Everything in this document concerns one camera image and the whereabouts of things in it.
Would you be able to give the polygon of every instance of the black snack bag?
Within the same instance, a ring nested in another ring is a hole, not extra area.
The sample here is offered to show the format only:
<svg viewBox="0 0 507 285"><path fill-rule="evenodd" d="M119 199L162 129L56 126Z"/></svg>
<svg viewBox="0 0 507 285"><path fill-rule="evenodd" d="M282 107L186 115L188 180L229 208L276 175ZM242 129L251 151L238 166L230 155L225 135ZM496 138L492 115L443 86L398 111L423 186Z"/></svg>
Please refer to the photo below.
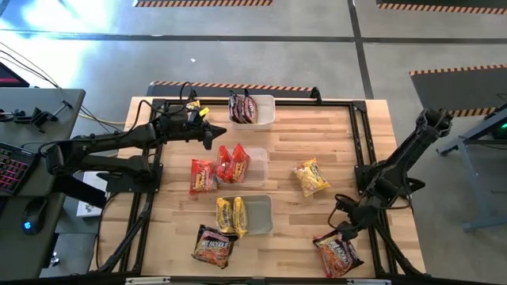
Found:
<svg viewBox="0 0 507 285"><path fill-rule="evenodd" d="M232 90L229 90L229 92L231 93L229 96L229 119L238 124L243 124L245 122L240 116L240 112L243 110L243 101Z"/></svg>
<svg viewBox="0 0 507 285"><path fill-rule="evenodd" d="M240 115L246 123L255 124L257 122L257 103L250 96L248 89L245 89L245 99L243 100L243 110Z"/></svg>
<svg viewBox="0 0 507 285"><path fill-rule="evenodd" d="M200 225L192 257L224 269L237 239L236 235L225 236L218 230Z"/></svg>
<svg viewBox="0 0 507 285"><path fill-rule="evenodd" d="M364 262L357 255L350 241L342 241L341 234L333 230L314 239L314 245L321 253L324 271L328 278L338 278Z"/></svg>

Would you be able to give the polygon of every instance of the gray desk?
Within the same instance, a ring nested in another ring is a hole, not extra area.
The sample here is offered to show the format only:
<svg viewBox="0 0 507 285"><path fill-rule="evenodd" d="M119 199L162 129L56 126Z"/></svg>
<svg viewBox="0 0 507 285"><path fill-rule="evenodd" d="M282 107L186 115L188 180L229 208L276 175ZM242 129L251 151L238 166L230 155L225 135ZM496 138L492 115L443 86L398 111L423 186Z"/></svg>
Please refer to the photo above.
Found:
<svg viewBox="0 0 507 285"><path fill-rule="evenodd" d="M0 88L0 108L10 111L15 108L31 114L35 107L43 111L54 112L65 100L74 107L63 110L58 122L47 122L39 133L29 125L13 122L0 123L0 141L14 146L28 142L50 142L68 139L78 117L78 111L85 92L80 89L65 89L64 93L57 89L24 89ZM37 145L27 146L36 150ZM40 270L47 261L45 258L52 245L56 224L63 207L65 195L52 193L48 196L48 213L44 228L35 236L28 236L21 229L21 215L26 204L34 196L46 196L50 193L54 177L46 171L45 160L32 173L18 196L10 197L0 215L0 279L38 278Z"/></svg>

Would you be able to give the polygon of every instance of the desk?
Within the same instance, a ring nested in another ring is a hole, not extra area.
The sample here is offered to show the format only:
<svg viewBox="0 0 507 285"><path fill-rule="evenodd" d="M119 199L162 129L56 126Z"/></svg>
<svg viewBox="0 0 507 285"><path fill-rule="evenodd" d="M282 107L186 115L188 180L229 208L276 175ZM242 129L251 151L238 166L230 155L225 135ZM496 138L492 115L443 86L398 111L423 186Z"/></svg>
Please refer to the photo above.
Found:
<svg viewBox="0 0 507 285"><path fill-rule="evenodd" d="M62 93L57 89L1 88L1 107L7 112L18 108L30 115L33 109L38 107L42 111L53 113L61 105L61 100L69 102L74 109L61 111L58 114L58 122L47 122L43 125L46 131L44 134L29 125L0 123L0 140L20 146L28 142L50 142L70 138L84 96L85 92L81 89L65 89ZM36 150L37 147L29 145L26 148ZM52 253L55 228L65 201L64 194L49 194L53 181L54 177L49 175L45 160L42 158L18 196L7 201L0 215L0 253L2 253L0 279L38 278L47 261L48 253ZM21 215L26 204L34 196L48 194L48 213L44 228L35 236L26 235L21 229Z"/></svg>
<svg viewBox="0 0 507 285"><path fill-rule="evenodd" d="M128 129L135 118L139 101L159 97L134 97L128 113ZM387 158L396 147L386 101L366 101L375 151L379 160ZM270 276L324 277L321 260L311 240L326 234L328 214L334 208L334 194L357 197L353 167L356 153L351 135L349 112L341 107L276 107L276 122L270 131L236 131L228 122L227 106L210 106L209 121L227 128L227 133L206 151L200 142L169 142L164 146L161 162L164 176L155 197L143 263L143 275L164 276ZM150 109L142 107L139 124L148 121ZM216 160L220 145L236 143L244 147L264 147L269 153L269 179L261 188L242 189L190 196L192 158ZM119 156L128 158L141 150L124 149ZM292 176L292 167L317 158L323 176L331 188L304 198ZM215 201L220 196L268 194L273 199L274 233L272 236L245 236L237 241L229 267L194 260L197 230L202 223L214 226ZM104 262L125 235L132 194L119 194L109 204L101 228L100 260ZM346 220L336 213L333 222ZM414 266L424 271L414 218L410 210L388 211L393 239ZM365 264L347 277L373 277L374 268L368 232L361 231L353 240ZM387 268L385 249L380 242L383 265ZM131 260L136 253L132 246Z"/></svg>

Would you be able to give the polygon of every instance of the computer mouse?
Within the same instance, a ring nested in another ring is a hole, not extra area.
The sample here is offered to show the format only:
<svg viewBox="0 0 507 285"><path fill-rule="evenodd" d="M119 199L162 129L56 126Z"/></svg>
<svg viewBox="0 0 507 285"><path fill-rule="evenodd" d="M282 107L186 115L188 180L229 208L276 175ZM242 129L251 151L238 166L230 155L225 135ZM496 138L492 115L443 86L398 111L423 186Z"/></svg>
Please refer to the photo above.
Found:
<svg viewBox="0 0 507 285"><path fill-rule="evenodd" d="M47 205L46 197L34 198L26 205L21 220L21 228L25 234L35 235L44 228Z"/></svg>

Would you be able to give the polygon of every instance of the yellow chip bag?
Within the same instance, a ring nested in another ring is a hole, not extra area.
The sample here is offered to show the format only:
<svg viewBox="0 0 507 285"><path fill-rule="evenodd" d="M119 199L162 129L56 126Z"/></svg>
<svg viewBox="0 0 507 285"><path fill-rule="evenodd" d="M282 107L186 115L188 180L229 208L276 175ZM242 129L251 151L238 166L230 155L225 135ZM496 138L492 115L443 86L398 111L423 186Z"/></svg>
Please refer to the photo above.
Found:
<svg viewBox="0 0 507 285"><path fill-rule="evenodd" d="M305 197L330 186L327 180L322 177L315 158L294 167L292 172L298 178L299 186Z"/></svg>
<svg viewBox="0 0 507 285"><path fill-rule="evenodd" d="M246 217L245 201L241 197L234 198L234 230L240 238L246 234L246 224L248 218Z"/></svg>
<svg viewBox="0 0 507 285"><path fill-rule="evenodd" d="M233 234L231 202L218 198L216 200L216 224L223 234Z"/></svg>

